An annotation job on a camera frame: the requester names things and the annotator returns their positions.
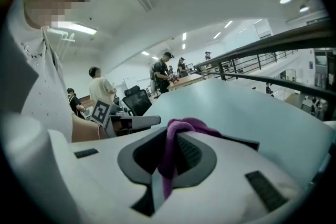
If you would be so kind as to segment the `person's left forearm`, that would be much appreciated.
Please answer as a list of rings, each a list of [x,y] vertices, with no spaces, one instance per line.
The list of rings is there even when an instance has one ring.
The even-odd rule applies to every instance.
[[[72,114],[72,138],[73,143],[108,139],[104,128],[91,121],[87,121]]]

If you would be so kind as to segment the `black metal railing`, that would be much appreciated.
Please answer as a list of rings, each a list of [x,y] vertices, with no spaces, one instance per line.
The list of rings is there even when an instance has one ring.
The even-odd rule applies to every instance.
[[[257,59],[259,54],[272,54],[274,57],[277,57],[277,52],[280,53],[281,58],[286,58],[290,52],[295,50],[316,49],[320,45],[336,49],[336,27],[331,22],[311,24],[256,41],[209,61],[199,63],[195,68],[203,76],[213,74],[221,77],[222,80],[226,80],[227,77],[235,77],[258,82],[268,82],[319,97],[328,103],[324,118],[330,120],[332,119],[332,115],[336,113],[336,83],[334,89],[328,90],[315,86],[306,86],[301,82],[285,81],[267,76],[246,74],[244,72],[239,73],[234,63],[234,60],[248,56],[254,56]]]

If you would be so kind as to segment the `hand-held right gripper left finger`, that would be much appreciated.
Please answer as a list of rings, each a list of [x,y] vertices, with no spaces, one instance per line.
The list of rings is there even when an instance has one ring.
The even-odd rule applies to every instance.
[[[68,144],[60,139],[60,174],[72,204],[63,210],[65,224],[165,224],[149,215],[151,173],[134,152],[159,161],[164,127],[107,140]]]

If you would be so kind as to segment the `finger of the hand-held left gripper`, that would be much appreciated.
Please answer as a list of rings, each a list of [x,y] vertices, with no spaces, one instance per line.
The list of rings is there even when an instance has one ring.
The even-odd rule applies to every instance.
[[[151,128],[151,126],[159,125],[161,123],[160,116],[132,116],[131,125],[132,129],[139,130]]]

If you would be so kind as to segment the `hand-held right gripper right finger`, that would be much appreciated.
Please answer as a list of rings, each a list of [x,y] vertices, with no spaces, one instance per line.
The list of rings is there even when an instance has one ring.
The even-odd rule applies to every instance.
[[[157,211],[157,224],[280,224],[303,196],[286,172],[252,148],[196,132],[182,132],[208,145],[217,156],[210,175],[199,185],[172,191]],[[287,199],[268,212],[245,174],[261,172]]]

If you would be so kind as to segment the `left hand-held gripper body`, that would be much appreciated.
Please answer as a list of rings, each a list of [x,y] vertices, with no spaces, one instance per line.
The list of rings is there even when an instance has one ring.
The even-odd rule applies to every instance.
[[[108,138],[115,138],[132,133],[131,120],[126,117],[127,109],[98,101],[91,114],[91,121],[101,125]]]

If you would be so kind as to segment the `long ceiling tube light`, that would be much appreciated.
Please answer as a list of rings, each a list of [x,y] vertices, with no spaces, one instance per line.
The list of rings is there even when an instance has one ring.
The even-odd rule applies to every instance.
[[[74,31],[78,31],[81,33],[89,34],[89,35],[95,35],[97,33],[97,30],[91,27],[87,27],[75,22],[52,22],[51,23],[52,27],[56,28],[66,28],[66,29],[71,29]]]

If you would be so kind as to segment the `wooden table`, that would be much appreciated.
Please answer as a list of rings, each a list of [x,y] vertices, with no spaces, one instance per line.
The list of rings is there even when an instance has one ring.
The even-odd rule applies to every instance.
[[[194,83],[203,81],[204,77],[200,74],[191,74],[186,77],[181,78],[179,81],[170,83],[170,85],[167,87],[169,91],[173,91],[182,87],[186,87],[189,85],[192,85]]]

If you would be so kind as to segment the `purple cloth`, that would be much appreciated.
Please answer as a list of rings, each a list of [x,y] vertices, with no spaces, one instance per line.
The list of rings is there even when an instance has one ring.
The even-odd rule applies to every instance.
[[[174,160],[174,141],[176,134],[181,131],[192,131],[222,138],[222,134],[208,127],[203,121],[196,118],[171,119],[167,125],[165,140],[165,151],[158,166],[158,172],[162,177],[162,190],[164,200],[167,200],[172,193],[173,178],[177,176],[177,169]]]

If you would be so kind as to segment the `white whiteboard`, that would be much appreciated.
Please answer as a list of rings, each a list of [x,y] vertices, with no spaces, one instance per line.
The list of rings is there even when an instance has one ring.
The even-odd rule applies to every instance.
[[[128,90],[138,85],[137,79],[135,77],[124,78],[123,81]]]

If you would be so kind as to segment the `white studded t-shirt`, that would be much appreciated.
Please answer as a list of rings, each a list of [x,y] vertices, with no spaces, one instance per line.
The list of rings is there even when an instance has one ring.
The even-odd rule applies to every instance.
[[[71,108],[61,63],[45,45],[42,29],[26,22],[22,3],[10,8],[0,30],[0,103],[2,110],[31,116],[71,142]]]

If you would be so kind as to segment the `row of ceiling panel lights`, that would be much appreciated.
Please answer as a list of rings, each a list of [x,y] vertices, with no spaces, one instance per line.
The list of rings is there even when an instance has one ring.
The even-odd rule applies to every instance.
[[[172,37],[146,49],[141,56],[156,60],[170,52],[175,58],[186,57],[199,62],[205,59],[207,51],[211,57],[219,56],[258,41],[268,31],[268,22],[262,18],[226,20]]]

